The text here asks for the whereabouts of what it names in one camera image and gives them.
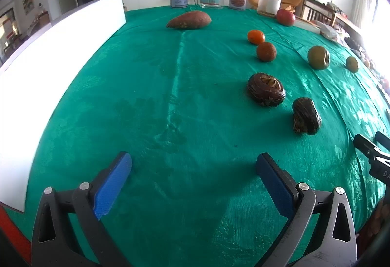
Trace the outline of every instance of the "green tablecloth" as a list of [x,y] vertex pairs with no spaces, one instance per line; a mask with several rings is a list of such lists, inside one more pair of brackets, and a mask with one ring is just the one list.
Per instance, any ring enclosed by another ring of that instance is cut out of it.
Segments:
[[[200,30],[165,27],[184,11],[127,13],[79,72],[40,141],[26,212],[9,212],[21,231],[31,237],[45,187],[91,181],[122,150],[133,170],[102,221],[134,266],[253,266],[285,223],[255,173],[262,152],[297,182],[344,187],[359,229],[384,189],[352,139],[389,133],[369,71],[361,65],[350,73],[351,53],[342,46],[254,10],[206,10],[212,22]],[[257,59],[246,39],[251,29],[276,46],[275,61]],[[308,65],[313,45],[331,53],[327,70]],[[256,72],[280,79],[287,94],[280,106],[260,107],[247,96]],[[300,96],[312,98],[322,117],[315,136],[293,132],[292,103]]]

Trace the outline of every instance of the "curtain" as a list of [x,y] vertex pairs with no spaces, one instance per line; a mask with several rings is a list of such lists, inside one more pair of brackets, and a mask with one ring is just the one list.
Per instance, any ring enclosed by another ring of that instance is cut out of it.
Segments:
[[369,26],[374,17],[375,6],[376,0],[355,0],[351,21],[362,29]]

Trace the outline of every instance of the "silver bolt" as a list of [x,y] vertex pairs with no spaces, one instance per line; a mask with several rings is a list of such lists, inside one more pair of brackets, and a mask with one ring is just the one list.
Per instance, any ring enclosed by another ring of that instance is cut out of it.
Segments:
[[342,187],[336,187],[336,192],[338,193],[338,194],[344,194],[344,189],[342,188]]
[[43,191],[45,194],[50,194],[53,192],[53,188],[52,187],[47,187],[46,189],[44,189]]
[[89,188],[89,183],[88,182],[83,182],[81,185],[80,185],[80,189],[81,190],[87,190]]
[[301,182],[299,185],[298,185],[299,189],[303,190],[303,191],[307,191],[309,189],[309,185],[307,183],[304,183],[304,182]]

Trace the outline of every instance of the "red apple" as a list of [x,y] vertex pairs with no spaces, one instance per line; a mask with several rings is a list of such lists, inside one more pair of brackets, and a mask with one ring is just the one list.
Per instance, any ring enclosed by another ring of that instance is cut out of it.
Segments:
[[295,15],[288,10],[281,8],[276,13],[276,19],[284,26],[292,26],[295,23]]

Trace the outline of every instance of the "blue gripper pad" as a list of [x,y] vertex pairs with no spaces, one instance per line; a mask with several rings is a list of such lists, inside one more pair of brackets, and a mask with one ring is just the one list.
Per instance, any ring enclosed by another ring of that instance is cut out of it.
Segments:
[[272,201],[278,209],[279,214],[288,219],[293,218],[293,196],[277,175],[274,168],[262,155],[257,157],[256,172],[263,181]]
[[94,213],[98,220],[109,213],[131,172],[131,156],[125,153],[95,194]]

